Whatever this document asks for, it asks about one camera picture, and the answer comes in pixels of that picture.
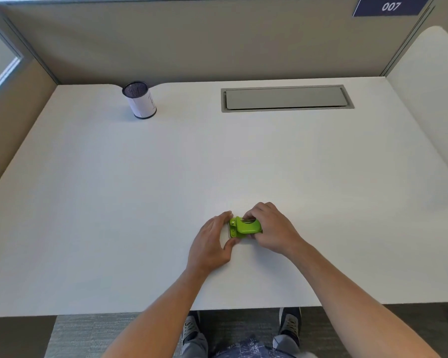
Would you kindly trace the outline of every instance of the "shoe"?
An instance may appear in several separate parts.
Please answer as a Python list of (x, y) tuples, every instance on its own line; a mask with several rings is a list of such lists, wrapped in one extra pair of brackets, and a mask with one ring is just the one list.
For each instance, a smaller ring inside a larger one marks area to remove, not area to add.
[(199, 318), (199, 312), (197, 310), (191, 310), (186, 317), (184, 327), (182, 328), (182, 343), (185, 344), (190, 340), (197, 337), (197, 334), (201, 331), (201, 320)]
[(279, 311), (279, 335), (285, 334), (291, 337), (300, 347), (300, 327), (302, 326), (302, 314), (300, 308), (281, 308)]

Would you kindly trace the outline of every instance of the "navy blue label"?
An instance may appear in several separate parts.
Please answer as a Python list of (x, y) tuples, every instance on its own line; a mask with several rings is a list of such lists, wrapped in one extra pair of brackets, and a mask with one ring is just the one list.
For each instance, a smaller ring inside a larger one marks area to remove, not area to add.
[(418, 15), (428, 0), (359, 0), (353, 16)]

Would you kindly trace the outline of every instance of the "pant leg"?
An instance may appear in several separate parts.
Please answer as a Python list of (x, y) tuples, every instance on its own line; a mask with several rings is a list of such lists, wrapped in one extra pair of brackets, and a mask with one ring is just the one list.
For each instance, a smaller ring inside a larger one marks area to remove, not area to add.
[(281, 350), (296, 358), (317, 358), (310, 352), (301, 352), (297, 343), (289, 336), (281, 334), (272, 340), (274, 349)]
[(207, 340), (203, 333), (198, 333), (196, 338), (183, 344), (181, 358), (207, 358)]

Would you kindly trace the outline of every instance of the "mesh pen cup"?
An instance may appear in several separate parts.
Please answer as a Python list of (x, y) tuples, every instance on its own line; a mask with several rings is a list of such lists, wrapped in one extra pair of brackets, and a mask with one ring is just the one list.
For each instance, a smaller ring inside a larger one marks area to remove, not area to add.
[(136, 118), (148, 119), (156, 114), (156, 106), (146, 83), (132, 82), (123, 88), (123, 95)]

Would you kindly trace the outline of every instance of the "white desk surface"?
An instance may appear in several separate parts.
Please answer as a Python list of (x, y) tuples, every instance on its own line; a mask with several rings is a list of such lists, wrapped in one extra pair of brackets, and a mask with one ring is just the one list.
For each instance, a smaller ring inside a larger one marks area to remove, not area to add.
[[(355, 109), (221, 113), (223, 87), (343, 84)], [(383, 303), (448, 301), (448, 168), (385, 78), (58, 86), (0, 179), (0, 316), (136, 312), (211, 216), (273, 201)], [(227, 229), (222, 239), (226, 239)], [(311, 306), (245, 240), (195, 309)]]

